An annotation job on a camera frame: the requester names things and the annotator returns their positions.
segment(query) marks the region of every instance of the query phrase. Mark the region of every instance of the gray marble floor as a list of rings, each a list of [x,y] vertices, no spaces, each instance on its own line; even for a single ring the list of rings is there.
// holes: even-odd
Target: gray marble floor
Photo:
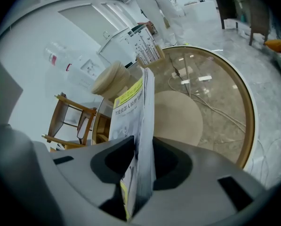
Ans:
[[[266,187],[281,181],[281,73],[265,52],[264,46],[240,36],[240,29],[222,30],[220,20],[205,23],[183,22],[185,38],[190,45],[210,50],[222,49],[216,53],[232,62],[249,84],[255,98],[259,118],[259,142],[249,165],[249,173]],[[223,128],[216,121],[219,115],[200,106],[201,112],[213,118],[213,142],[204,139],[201,146],[227,155],[232,161],[237,159],[243,137],[221,138]]]

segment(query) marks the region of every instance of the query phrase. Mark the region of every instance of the person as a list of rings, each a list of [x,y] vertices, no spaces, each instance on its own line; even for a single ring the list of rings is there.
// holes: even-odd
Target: person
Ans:
[[[170,0],[136,0],[136,2],[145,16],[154,24],[166,47],[172,46],[172,43],[160,10],[174,31],[177,45],[188,45],[184,38],[184,31],[179,15]]]

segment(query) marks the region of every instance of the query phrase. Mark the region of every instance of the yellow label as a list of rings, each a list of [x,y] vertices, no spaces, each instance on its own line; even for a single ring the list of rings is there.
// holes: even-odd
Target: yellow label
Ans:
[[[142,78],[137,81],[129,90],[127,90],[124,94],[122,94],[120,97],[116,98],[114,101],[114,107],[113,109],[121,106],[122,104],[126,103],[128,100],[130,100],[134,95],[136,95],[140,89],[142,88]]]

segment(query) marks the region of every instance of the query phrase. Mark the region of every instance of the dark wooden desk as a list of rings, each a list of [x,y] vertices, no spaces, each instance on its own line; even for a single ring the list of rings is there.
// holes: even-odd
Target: dark wooden desk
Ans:
[[[253,34],[260,33],[265,36],[265,42],[268,39],[270,30],[269,8],[262,0],[244,0],[242,4],[246,5],[249,11],[241,9],[236,0],[217,0],[222,28],[225,29],[224,20],[233,19],[236,21],[236,27],[241,22],[241,15],[247,16],[248,26],[251,26],[251,35],[249,45],[252,45]]]

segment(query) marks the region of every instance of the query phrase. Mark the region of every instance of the round glass table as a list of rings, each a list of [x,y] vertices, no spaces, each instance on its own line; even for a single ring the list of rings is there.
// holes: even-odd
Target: round glass table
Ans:
[[[229,61],[202,48],[170,47],[163,52],[165,62],[149,66],[155,76],[155,95],[163,91],[190,94],[203,121],[197,146],[216,151],[245,168],[256,141],[257,114],[254,99],[242,76]],[[141,78],[138,63],[128,70],[135,81]]]

